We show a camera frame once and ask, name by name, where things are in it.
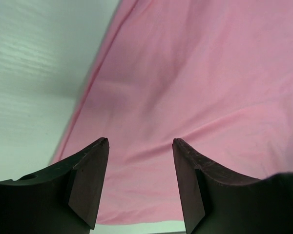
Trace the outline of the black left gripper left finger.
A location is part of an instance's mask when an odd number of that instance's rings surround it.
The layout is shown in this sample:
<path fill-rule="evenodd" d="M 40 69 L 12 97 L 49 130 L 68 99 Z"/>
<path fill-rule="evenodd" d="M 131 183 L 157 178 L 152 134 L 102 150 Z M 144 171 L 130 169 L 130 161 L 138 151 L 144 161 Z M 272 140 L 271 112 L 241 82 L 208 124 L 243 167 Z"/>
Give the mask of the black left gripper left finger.
<path fill-rule="evenodd" d="M 96 225 L 109 155 L 99 138 L 18 180 L 0 181 L 0 234 L 88 234 Z"/>

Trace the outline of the pink t shirt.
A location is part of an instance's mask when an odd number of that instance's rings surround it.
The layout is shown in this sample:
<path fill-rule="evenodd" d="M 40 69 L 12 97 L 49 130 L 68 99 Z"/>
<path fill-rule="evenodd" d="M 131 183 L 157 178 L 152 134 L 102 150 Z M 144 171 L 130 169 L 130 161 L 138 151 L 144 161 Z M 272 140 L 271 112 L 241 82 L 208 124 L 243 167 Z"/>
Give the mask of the pink t shirt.
<path fill-rule="evenodd" d="M 123 0 L 54 160 L 110 150 L 97 224 L 182 220 L 172 143 L 293 171 L 293 0 Z"/>

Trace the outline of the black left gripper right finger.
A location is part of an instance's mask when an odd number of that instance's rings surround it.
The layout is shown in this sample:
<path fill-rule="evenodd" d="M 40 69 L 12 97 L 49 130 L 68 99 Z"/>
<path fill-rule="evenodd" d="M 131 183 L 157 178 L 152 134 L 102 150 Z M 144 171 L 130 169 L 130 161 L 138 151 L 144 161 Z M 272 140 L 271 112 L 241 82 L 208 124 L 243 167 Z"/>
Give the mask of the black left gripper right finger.
<path fill-rule="evenodd" d="M 259 180 L 173 141 L 188 234 L 293 234 L 293 173 Z"/>

